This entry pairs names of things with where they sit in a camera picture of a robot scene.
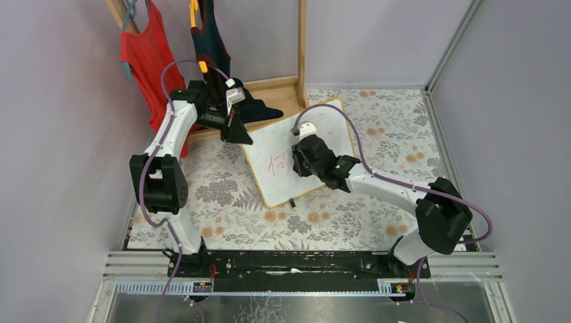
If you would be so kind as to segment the whiteboard with yellow frame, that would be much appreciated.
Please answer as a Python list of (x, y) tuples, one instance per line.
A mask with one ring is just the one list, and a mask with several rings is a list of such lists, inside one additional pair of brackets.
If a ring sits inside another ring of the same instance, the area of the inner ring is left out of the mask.
[[(249, 133), (252, 145), (243, 145), (246, 160), (264, 204), (274, 208), (286, 204), (325, 184), (316, 176), (300, 177), (294, 171), (292, 146), (299, 137), (291, 129), (297, 115), (268, 124)], [(355, 143), (346, 119), (332, 108), (319, 106), (302, 115), (300, 124), (311, 122), (316, 135), (336, 155), (355, 156)]]

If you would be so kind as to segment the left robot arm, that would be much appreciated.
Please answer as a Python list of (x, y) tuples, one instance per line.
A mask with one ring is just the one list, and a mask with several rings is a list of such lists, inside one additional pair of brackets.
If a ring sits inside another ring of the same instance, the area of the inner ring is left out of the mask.
[(153, 227), (169, 227), (178, 254), (197, 254), (203, 248), (203, 238), (192, 221), (180, 213), (188, 201), (189, 185), (179, 159), (190, 129), (197, 125), (219, 131), (223, 142), (253, 144), (240, 119), (244, 88), (233, 78), (224, 87), (226, 101), (221, 106), (213, 105), (210, 90), (202, 81), (173, 90), (151, 145), (141, 155), (132, 155), (129, 162), (143, 216)]

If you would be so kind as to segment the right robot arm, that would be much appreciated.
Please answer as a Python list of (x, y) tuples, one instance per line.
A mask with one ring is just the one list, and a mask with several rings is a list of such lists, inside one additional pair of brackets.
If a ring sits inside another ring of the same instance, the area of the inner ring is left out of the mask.
[(292, 155), (300, 177), (315, 176), (333, 190), (372, 196), (413, 215), (416, 230), (399, 238), (389, 252), (403, 264), (413, 265), (433, 253), (452, 254), (473, 218), (446, 178), (415, 185), (374, 172), (356, 157), (336, 155), (317, 135), (299, 140)]

